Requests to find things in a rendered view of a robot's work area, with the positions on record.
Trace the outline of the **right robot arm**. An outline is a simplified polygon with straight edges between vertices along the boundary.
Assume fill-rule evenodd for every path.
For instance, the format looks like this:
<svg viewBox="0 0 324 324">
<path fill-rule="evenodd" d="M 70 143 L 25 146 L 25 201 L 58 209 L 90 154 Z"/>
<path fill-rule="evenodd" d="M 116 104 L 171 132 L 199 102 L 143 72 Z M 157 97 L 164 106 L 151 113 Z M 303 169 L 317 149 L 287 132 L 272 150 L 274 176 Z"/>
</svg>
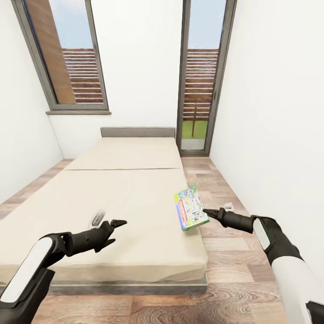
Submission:
<svg viewBox="0 0 324 324">
<path fill-rule="evenodd" d="M 253 230 L 273 270 L 288 324 L 324 324 L 324 284 L 303 260 L 275 219 L 236 214 L 232 202 L 220 209 L 202 209 L 224 227 Z"/>
</svg>

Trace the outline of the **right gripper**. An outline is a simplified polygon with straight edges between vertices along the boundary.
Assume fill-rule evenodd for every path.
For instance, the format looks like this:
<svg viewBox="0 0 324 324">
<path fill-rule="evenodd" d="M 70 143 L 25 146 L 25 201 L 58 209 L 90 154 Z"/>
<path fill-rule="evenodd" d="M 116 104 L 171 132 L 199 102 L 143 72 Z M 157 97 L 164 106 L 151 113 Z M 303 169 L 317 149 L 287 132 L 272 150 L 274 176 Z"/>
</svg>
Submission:
<svg viewBox="0 0 324 324">
<path fill-rule="evenodd" d="M 223 207 L 220 207 L 220 209 L 202 209 L 203 212 L 208 213 L 208 215 L 216 217 L 218 221 L 224 226 L 224 227 L 231 227 L 237 230 L 240 230 L 240 220 L 241 215 L 225 211 Z"/>
</svg>

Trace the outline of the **board game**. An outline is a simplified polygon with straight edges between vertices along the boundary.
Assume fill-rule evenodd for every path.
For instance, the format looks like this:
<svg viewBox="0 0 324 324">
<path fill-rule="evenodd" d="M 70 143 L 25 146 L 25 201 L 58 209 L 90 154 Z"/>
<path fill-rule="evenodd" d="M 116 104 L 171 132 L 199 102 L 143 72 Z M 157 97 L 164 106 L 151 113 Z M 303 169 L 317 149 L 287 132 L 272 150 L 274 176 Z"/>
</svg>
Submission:
<svg viewBox="0 0 324 324">
<path fill-rule="evenodd" d="M 196 186 L 187 188 L 174 197 L 182 230 L 210 222 L 208 213 L 202 211 L 205 208 Z"/>
</svg>

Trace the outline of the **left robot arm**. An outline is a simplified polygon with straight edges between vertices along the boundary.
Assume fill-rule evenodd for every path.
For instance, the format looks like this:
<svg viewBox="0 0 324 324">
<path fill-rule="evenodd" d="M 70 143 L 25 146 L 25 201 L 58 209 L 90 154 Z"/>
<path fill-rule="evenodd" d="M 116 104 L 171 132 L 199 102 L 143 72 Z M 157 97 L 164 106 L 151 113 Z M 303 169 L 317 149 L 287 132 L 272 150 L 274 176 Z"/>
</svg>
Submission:
<svg viewBox="0 0 324 324">
<path fill-rule="evenodd" d="M 99 227 L 105 214 L 106 210 L 97 210 L 89 222 L 88 230 L 83 233 L 51 233 L 35 243 L 0 295 L 0 324 L 31 324 L 55 275 L 55 271 L 47 268 L 65 255 L 72 257 L 92 249 L 98 253 L 116 241 L 109 237 L 115 228 L 127 224 L 127 221 L 112 220 L 110 224 L 106 220 Z"/>
</svg>

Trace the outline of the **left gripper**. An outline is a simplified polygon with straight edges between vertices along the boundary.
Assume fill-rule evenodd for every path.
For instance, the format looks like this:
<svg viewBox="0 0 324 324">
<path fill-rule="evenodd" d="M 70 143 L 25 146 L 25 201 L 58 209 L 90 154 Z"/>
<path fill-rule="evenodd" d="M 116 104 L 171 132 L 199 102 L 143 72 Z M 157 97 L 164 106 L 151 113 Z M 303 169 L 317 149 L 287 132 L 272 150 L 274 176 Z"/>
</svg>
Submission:
<svg viewBox="0 0 324 324">
<path fill-rule="evenodd" d="M 86 249 L 84 252 L 95 249 L 100 252 L 103 248 L 115 242 L 115 238 L 109 239 L 115 228 L 127 224 L 126 220 L 112 220 L 111 224 L 108 220 L 103 221 L 98 229 L 87 230 L 83 232 L 86 235 Z"/>
</svg>

